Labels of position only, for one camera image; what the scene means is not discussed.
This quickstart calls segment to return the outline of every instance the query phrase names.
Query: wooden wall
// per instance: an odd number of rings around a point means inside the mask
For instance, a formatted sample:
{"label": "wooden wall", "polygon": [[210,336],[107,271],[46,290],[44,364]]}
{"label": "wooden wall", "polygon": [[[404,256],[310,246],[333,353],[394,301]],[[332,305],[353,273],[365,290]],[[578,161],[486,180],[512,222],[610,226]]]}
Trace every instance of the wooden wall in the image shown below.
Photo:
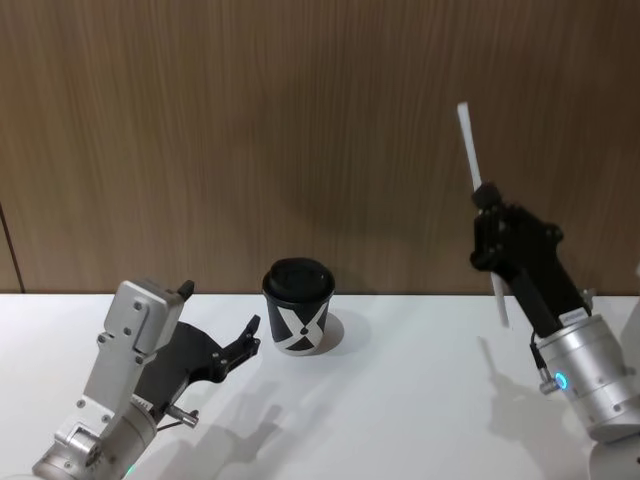
{"label": "wooden wall", "polygon": [[634,293],[640,3],[5,0],[0,201],[27,291],[128,277],[486,292],[455,106],[485,178]]}
{"label": "wooden wall", "polygon": [[11,258],[9,243],[0,224],[0,292],[20,292],[20,283]]}

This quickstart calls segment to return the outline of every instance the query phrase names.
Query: white straw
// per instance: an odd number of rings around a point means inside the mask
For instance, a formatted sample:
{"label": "white straw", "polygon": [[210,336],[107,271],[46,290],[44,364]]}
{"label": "white straw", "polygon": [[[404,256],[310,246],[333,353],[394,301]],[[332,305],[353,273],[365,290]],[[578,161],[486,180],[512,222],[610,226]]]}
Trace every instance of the white straw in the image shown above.
{"label": "white straw", "polygon": [[458,118],[460,119],[460,128],[462,129],[462,138],[464,138],[464,146],[467,149],[467,160],[469,161],[469,169],[471,170],[471,181],[473,182],[473,191],[475,192],[482,180],[480,179],[480,167],[478,167],[478,157],[476,157],[476,149],[473,146],[473,134],[471,133],[471,117],[469,116],[469,104],[467,102],[458,104]]}
{"label": "white straw", "polygon": [[[473,182],[473,191],[475,192],[480,185],[480,167],[478,167],[478,157],[476,149],[473,146],[473,134],[471,133],[471,116],[469,115],[469,104],[467,102],[458,104],[458,119],[460,120],[460,129],[462,130],[462,138],[464,138],[464,146],[467,150],[467,160],[469,161],[469,171],[471,172],[471,181]],[[496,296],[498,304],[498,315],[504,327],[509,328],[509,316],[507,315],[507,306],[504,302],[504,289],[502,288],[502,280],[495,273],[491,274],[491,284],[493,293]]]}

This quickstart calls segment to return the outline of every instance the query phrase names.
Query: black and white cup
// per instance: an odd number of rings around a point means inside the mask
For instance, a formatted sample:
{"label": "black and white cup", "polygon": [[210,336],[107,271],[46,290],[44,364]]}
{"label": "black and white cup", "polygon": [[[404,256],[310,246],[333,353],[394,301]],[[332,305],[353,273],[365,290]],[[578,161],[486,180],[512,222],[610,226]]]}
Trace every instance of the black and white cup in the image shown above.
{"label": "black and white cup", "polygon": [[333,275],[310,258],[278,260],[262,281],[271,334],[276,347],[289,355],[313,353],[324,336]]}

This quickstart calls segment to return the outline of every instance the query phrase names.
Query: white tabletop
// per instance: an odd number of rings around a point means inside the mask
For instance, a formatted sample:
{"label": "white tabletop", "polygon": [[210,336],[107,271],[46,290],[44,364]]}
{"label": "white tabletop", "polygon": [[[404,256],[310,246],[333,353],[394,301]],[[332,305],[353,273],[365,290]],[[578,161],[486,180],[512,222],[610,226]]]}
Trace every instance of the white tabletop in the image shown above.
{"label": "white tabletop", "polygon": [[[110,300],[0,296],[0,478],[29,472],[50,446]],[[626,328],[623,346],[640,339],[638,322],[625,327],[636,302],[596,299],[616,335]],[[333,348],[290,357],[270,339],[261,296],[196,295],[182,321],[223,345],[261,315],[260,353],[221,385],[190,387],[181,404],[200,409],[198,427],[160,432],[128,478],[584,479],[591,442],[561,394],[538,393],[531,328],[507,307],[509,329],[490,297],[336,296]]]}

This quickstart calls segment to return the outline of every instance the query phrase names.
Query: blue indicator light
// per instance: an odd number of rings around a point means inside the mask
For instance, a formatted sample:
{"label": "blue indicator light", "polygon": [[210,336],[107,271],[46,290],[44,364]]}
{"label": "blue indicator light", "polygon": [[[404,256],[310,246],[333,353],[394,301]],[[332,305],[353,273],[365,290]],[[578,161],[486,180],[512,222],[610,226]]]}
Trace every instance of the blue indicator light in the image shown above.
{"label": "blue indicator light", "polygon": [[556,384],[560,387],[560,390],[566,390],[569,386],[569,380],[564,376],[564,373],[556,373]]}

